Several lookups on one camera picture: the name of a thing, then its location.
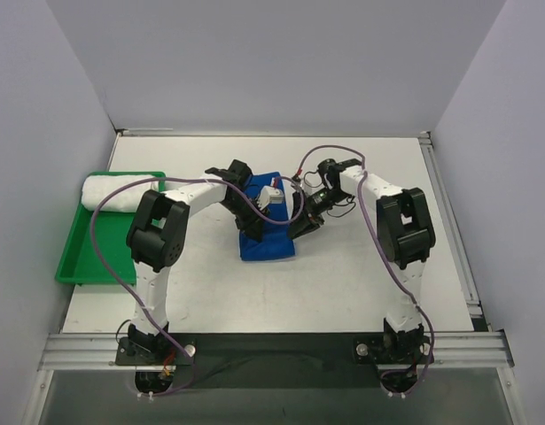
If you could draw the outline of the blue towel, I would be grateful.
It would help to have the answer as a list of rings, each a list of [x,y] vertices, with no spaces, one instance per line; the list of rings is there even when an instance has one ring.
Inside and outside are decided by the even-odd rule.
[[[245,194],[249,198],[256,198],[262,187],[271,186],[279,175],[279,172],[254,174],[245,186]],[[281,260],[295,255],[293,240],[287,235],[287,225],[279,226],[267,221],[263,221],[262,225],[263,232],[260,242],[242,233],[239,234],[239,254],[244,262]]]

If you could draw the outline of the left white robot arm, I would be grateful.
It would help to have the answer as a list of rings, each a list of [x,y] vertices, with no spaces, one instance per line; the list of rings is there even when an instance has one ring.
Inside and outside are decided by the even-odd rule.
[[[237,159],[228,168],[209,168],[199,183],[142,196],[127,234],[127,246],[136,271],[135,315],[128,340],[145,363],[155,365],[167,356],[167,286],[169,272],[183,253],[189,218],[213,204],[235,216],[240,233],[260,242],[264,220],[235,189],[245,189],[253,176],[250,167]]]

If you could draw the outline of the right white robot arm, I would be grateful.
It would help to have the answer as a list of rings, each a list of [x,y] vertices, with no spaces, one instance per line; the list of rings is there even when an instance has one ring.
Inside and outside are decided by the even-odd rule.
[[[424,192],[403,189],[368,173],[359,160],[326,159],[317,167],[323,187],[301,199],[293,196],[295,213],[291,239],[324,224],[323,215],[345,199],[356,200],[386,270],[396,284],[395,300],[385,314],[381,351],[399,363],[424,344],[424,316],[420,313],[422,275],[436,243]]]

